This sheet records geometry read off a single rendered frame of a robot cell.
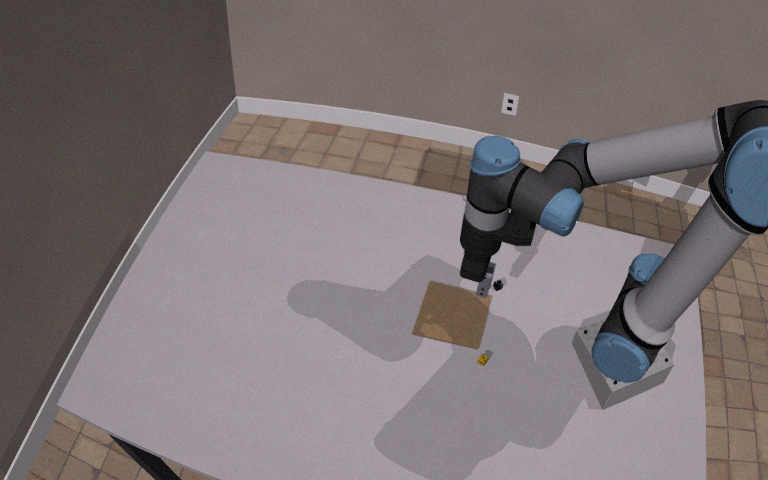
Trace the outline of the brown square mat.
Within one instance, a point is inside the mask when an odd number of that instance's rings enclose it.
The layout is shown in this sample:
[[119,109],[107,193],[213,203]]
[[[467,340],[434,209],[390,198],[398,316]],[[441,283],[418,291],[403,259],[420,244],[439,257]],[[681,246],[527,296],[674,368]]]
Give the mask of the brown square mat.
[[490,295],[429,281],[412,334],[478,349]]

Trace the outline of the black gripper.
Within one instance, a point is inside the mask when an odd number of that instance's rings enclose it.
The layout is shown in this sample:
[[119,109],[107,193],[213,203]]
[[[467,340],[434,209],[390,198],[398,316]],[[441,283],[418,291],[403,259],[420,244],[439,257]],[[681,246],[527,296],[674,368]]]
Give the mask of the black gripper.
[[[464,195],[463,200],[466,199],[467,195]],[[479,282],[477,296],[487,298],[496,266],[490,262],[490,256],[499,251],[502,242],[531,246],[536,223],[513,210],[509,213],[509,209],[499,214],[486,214],[476,210],[467,199],[460,235],[464,249],[460,276]]]

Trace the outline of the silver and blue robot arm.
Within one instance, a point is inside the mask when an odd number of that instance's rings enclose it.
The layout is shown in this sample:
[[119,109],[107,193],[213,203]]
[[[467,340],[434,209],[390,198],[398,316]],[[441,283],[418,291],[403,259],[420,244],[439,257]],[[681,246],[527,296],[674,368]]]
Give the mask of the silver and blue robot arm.
[[520,162],[511,140],[484,137],[474,147],[467,199],[480,212],[510,208],[564,237],[578,221],[586,187],[718,164],[708,180],[709,197],[665,259],[650,253],[634,258],[595,337],[596,367],[630,383],[645,375],[677,319],[747,237],[768,229],[768,101],[587,142],[569,141],[540,173]]

